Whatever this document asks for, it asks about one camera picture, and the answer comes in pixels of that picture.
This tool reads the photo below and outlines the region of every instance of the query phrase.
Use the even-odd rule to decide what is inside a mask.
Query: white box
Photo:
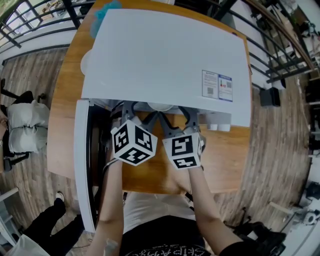
[[[159,11],[110,9],[81,97],[219,112],[231,116],[226,125],[250,127],[248,65],[244,40],[218,27]]]
[[[201,166],[202,146],[198,132],[162,140],[170,162],[177,170]]]
[[[138,166],[156,154],[158,138],[131,120],[112,129],[111,134],[116,159]]]

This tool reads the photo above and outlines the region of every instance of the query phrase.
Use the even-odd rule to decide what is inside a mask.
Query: teal object
[[[96,20],[92,23],[90,28],[91,37],[94,39],[97,37],[102,21],[104,20],[107,14],[107,11],[109,9],[121,9],[121,8],[122,8],[122,4],[117,0],[113,0],[112,2],[105,4],[101,10],[97,10],[94,14],[94,16],[96,16]]]

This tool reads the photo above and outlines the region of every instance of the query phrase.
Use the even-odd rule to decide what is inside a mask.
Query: hand
[[[0,121],[0,139],[1,140],[4,137],[7,129],[8,129],[7,120],[6,119],[2,119]]]
[[[8,117],[0,110],[0,120],[2,119],[8,120]]]

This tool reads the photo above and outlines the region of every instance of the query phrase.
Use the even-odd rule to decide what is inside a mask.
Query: wooden table
[[[219,27],[230,33],[236,33],[244,41],[248,63],[250,63],[246,37],[212,18],[159,2],[120,1],[122,7],[126,9],[176,14]],[[65,55],[53,94],[47,142],[47,168],[50,172],[71,179],[75,178],[74,123],[76,103],[81,98],[85,78],[80,70],[80,62],[85,53],[93,47],[94,39],[90,37],[90,26],[95,20],[94,13],[107,2],[108,0],[97,0],[79,27]],[[173,125],[184,127],[185,118],[182,115],[171,115],[169,119]],[[242,181],[249,149],[250,129],[233,126],[230,132],[222,132],[209,131],[202,127],[201,132],[207,139],[201,162],[211,192],[223,193],[237,190]],[[166,157],[161,143],[163,132],[159,121],[152,133],[158,137],[159,141],[156,156],[137,167],[124,164],[123,189],[159,194],[180,193],[181,188],[189,190],[188,173],[183,170],[174,170]]]

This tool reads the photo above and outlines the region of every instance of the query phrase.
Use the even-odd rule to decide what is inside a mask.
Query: barcode sticker
[[[207,93],[208,94],[214,94],[214,88],[213,87],[207,87]]]
[[[219,99],[232,102],[233,101],[233,85],[232,78],[219,74],[218,75]]]
[[[202,70],[202,96],[219,99],[218,74]]]

